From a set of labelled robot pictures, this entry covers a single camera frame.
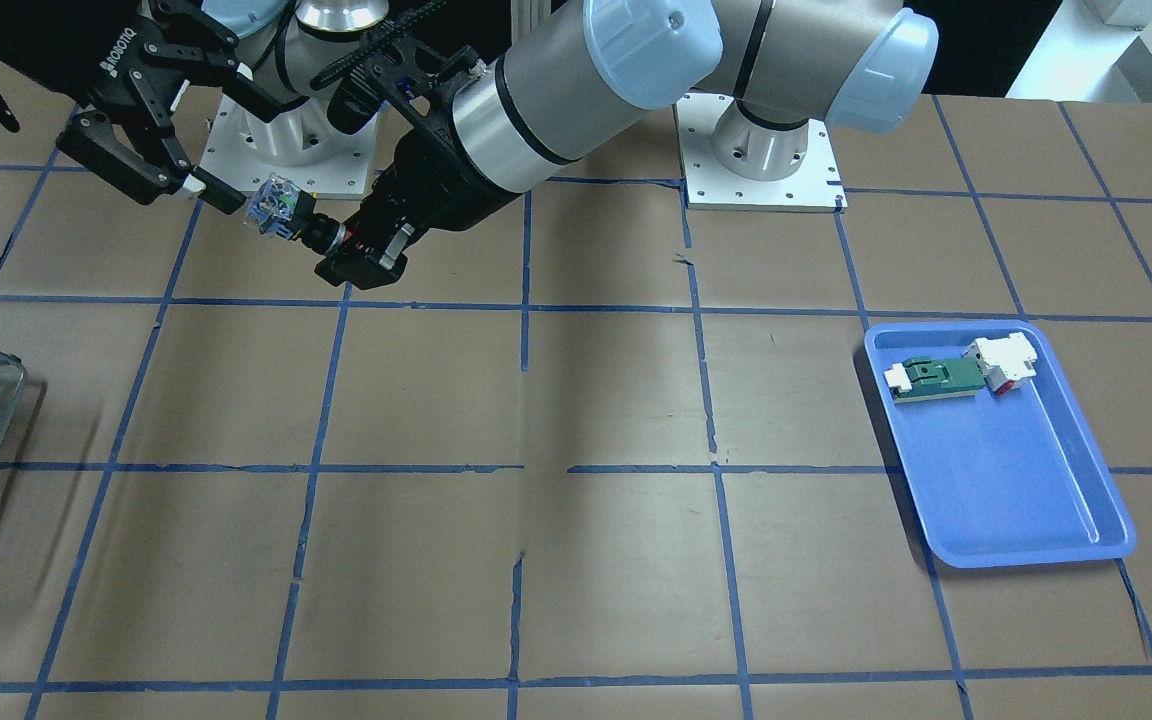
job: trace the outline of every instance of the blue plastic tray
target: blue plastic tray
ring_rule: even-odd
[[[1038,377],[1007,395],[897,406],[882,371],[957,357],[976,338],[1023,332]],[[923,533],[955,568],[1123,558],[1132,518],[1047,338],[1020,320],[874,325],[865,353]]]

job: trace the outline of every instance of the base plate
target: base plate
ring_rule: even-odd
[[[338,151],[329,152],[325,160],[288,168],[264,162],[247,149],[240,129],[242,111],[229,97],[221,97],[200,162],[203,169],[229,187],[250,197],[275,173],[325,200],[361,200],[370,190],[379,114],[355,135],[333,137]]]
[[[782,181],[758,182],[737,176],[714,156],[708,136],[732,98],[689,92],[675,105],[679,146],[687,176],[687,205],[698,210],[768,210],[783,213],[833,213],[847,210],[838,177],[838,161],[829,131],[819,120],[810,122],[810,145],[799,169]]]

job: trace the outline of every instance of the blue grid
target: blue grid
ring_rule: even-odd
[[[157,324],[150,334],[145,351],[142,354],[136,379],[134,379],[131,392],[124,406],[122,419],[120,419],[114,445],[109,450],[109,458],[106,462],[10,462],[0,467],[14,467],[18,469],[37,471],[100,471],[101,479],[93,498],[91,513],[88,515],[86,528],[79,544],[76,562],[70,573],[69,583],[65,589],[65,597],[61,601],[54,630],[52,630],[50,644],[41,660],[40,670],[33,683],[0,683],[0,694],[29,694],[26,720],[33,720],[40,706],[41,697],[45,694],[104,694],[104,692],[250,692],[267,694],[270,697],[268,718],[276,719],[278,703],[280,694],[283,692],[333,692],[333,691],[382,691],[384,689],[444,689],[445,691],[456,691],[456,689],[502,689],[508,694],[509,720],[517,717],[517,692],[525,688],[585,688],[585,687],[644,687],[644,685],[735,685],[741,691],[742,714],[748,720],[753,720],[753,704],[750,700],[750,688],[766,684],[809,684],[809,683],[900,683],[900,682],[923,682],[923,680],[941,680],[941,682],[955,682],[960,689],[960,699],[963,703],[963,712],[967,719],[972,717],[972,706],[968,696],[968,682],[976,679],[1059,679],[1059,676],[1152,676],[1152,665],[1132,666],[1075,666],[1075,667],[1015,667],[1015,669],[964,669],[957,655],[954,630],[952,630],[950,614],[948,614],[943,593],[940,588],[940,579],[937,577],[937,566],[929,551],[925,539],[922,541],[923,560],[929,569],[929,582],[933,588],[937,600],[937,609],[940,612],[942,627],[945,630],[948,655],[950,655],[952,668],[948,670],[879,670],[879,673],[790,673],[790,674],[751,674],[748,669],[744,647],[744,629],[741,624],[740,615],[740,592],[736,583],[736,558],[732,551],[732,529],[728,520],[726,506],[726,488],[723,487],[723,476],[732,473],[895,473],[901,475],[900,468],[882,465],[861,467],[791,467],[791,465],[725,465],[714,461],[710,465],[615,465],[599,467],[585,465],[571,468],[570,473],[712,473],[714,478],[714,492],[717,493],[719,510],[719,529],[721,529],[723,544],[723,566],[726,566],[728,601],[732,606],[732,629],[736,644],[737,670],[735,674],[708,674],[695,676],[579,676],[578,679],[530,679],[522,680],[518,676],[518,647],[521,634],[521,609],[522,609],[522,573],[524,573],[524,559],[520,556],[513,568],[511,588],[511,664],[506,676],[502,679],[340,679],[340,680],[287,680],[283,676],[285,660],[291,646],[291,629],[294,615],[296,615],[296,602],[298,588],[302,577],[303,561],[308,552],[308,533],[310,533],[312,510],[314,509],[316,480],[321,473],[493,473],[502,469],[518,468],[517,465],[329,465],[321,462],[321,448],[329,420],[329,406],[335,381],[335,373],[339,366],[340,346],[342,344],[348,311],[353,309],[411,309],[411,310],[493,310],[493,311],[516,311],[521,314],[521,340],[520,340],[520,364],[526,370],[526,346],[529,344],[529,318],[531,313],[690,313],[694,319],[696,334],[696,354],[700,370],[702,393],[705,401],[705,414],[707,415],[707,433],[710,450],[717,450],[717,429],[714,429],[712,397],[708,393],[708,363],[705,355],[704,343],[704,316],[707,314],[803,314],[803,316],[854,316],[861,320],[861,325],[867,328],[870,319],[886,318],[886,316],[918,316],[918,318],[1018,318],[1018,319],[1044,319],[1054,323],[1152,323],[1152,316],[1114,316],[1114,314],[1028,314],[1020,302],[1020,295],[1011,283],[1009,270],[1005,264],[996,241],[992,236],[992,228],[984,211],[980,199],[988,197],[1001,197],[1001,199],[1023,200],[1069,200],[1069,202],[1107,202],[1115,210],[1116,218],[1123,225],[1123,232],[1130,243],[1142,267],[1146,271],[1152,283],[1152,270],[1149,267],[1146,258],[1140,252],[1129,225],[1121,214],[1120,205],[1123,204],[1152,204],[1152,199],[1121,199],[1111,195],[1107,184],[1102,181],[1100,170],[1096,167],[1087,146],[1074,126],[1069,114],[1064,113],[1066,123],[1069,124],[1070,132],[1079,143],[1089,167],[1100,182],[1104,197],[1084,196],[1040,196],[1018,194],[986,194],[978,192],[973,188],[972,180],[963,161],[963,156],[957,150],[956,141],[952,135],[950,124],[941,111],[940,101],[934,99],[937,113],[940,115],[946,137],[954,149],[958,167],[963,172],[968,184],[968,192],[940,192],[918,190],[890,190],[889,188],[864,188],[849,187],[847,191],[856,194],[897,194],[897,195],[931,195],[952,197],[972,197],[975,206],[978,209],[982,223],[986,228],[993,251],[998,260],[998,266],[1009,286],[1011,298],[1015,301],[1015,314],[973,314],[973,313],[918,313],[918,311],[877,311],[867,310],[861,295],[861,282],[856,274],[855,264],[851,257],[849,242],[846,236],[844,218],[835,214],[838,228],[838,240],[840,240],[847,264],[847,272],[852,283],[855,293],[856,310],[821,310],[821,309],[794,309],[794,306],[704,306],[700,302],[698,290],[698,278],[696,268],[689,265],[689,283],[691,290],[690,306],[614,306],[614,305],[536,305],[530,302],[530,252],[531,252],[531,197],[525,199],[525,233],[524,233],[524,281],[522,281],[522,296],[517,305],[508,304],[454,304],[454,302],[373,302],[365,300],[353,300],[351,294],[346,290],[339,301],[308,301],[308,300],[179,300],[174,297],[175,283],[179,279],[180,268],[185,259],[189,242],[195,232],[200,205],[196,205],[191,222],[188,225],[185,237],[180,245],[177,259],[173,266],[173,272],[168,287],[161,297],[68,297],[68,296],[0,296],[3,302],[106,302],[106,304],[141,304],[157,305]],[[14,233],[3,248],[1,264],[8,259],[15,237],[26,222],[29,210],[37,200],[37,196],[44,185],[47,174],[51,172],[86,172],[82,168],[55,167],[55,152],[45,165],[0,165],[0,169],[29,170],[40,173],[37,187],[28,202],[26,209],[20,214]],[[677,179],[552,179],[552,182],[568,183],[596,183],[596,184],[655,184],[673,188],[680,192],[681,204],[685,204],[685,189],[682,181]],[[684,247],[691,247],[690,229],[687,227],[685,211],[682,214],[684,222]],[[234,305],[234,306],[336,306],[338,332],[333,341],[332,359],[329,361],[328,377],[325,379],[323,406],[320,412],[320,424],[314,438],[314,454],[308,465],[207,465],[207,464],[176,464],[176,465],[150,465],[150,464],[126,464],[119,462],[118,456],[122,450],[122,445],[127,433],[129,420],[141,388],[145,382],[147,365],[154,355],[157,339],[161,331],[166,311],[173,305]],[[145,471],[145,473],[219,473],[219,471],[250,471],[250,473],[308,473],[306,480],[306,510],[302,521],[296,546],[296,568],[294,568],[291,584],[288,588],[287,611],[279,637],[279,651],[273,676],[265,682],[184,682],[184,680],[164,680],[162,682],[52,682],[50,680],[51,665],[55,661],[61,637],[63,637],[65,624],[67,624],[69,612],[73,608],[73,600],[77,593],[79,579],[91,550],[97,521],[100,518],[103,503],[108,492],[109,479],[114,473],[123,471]],[[1114,468],[1115,473],[1146,473],[1152,475],[1152,468]],[[1117,562],[1117,568],[1123,575],[1124,589],[1132,598],[1134,607],[1138,612],[1140,628],[1146,635],[1149,650],[1152,652],[1152,629],[1149,624],[1146,612],[1144,612],[1137,594],[1135,593],[1132,579],[1126,569],[1123,561]]]

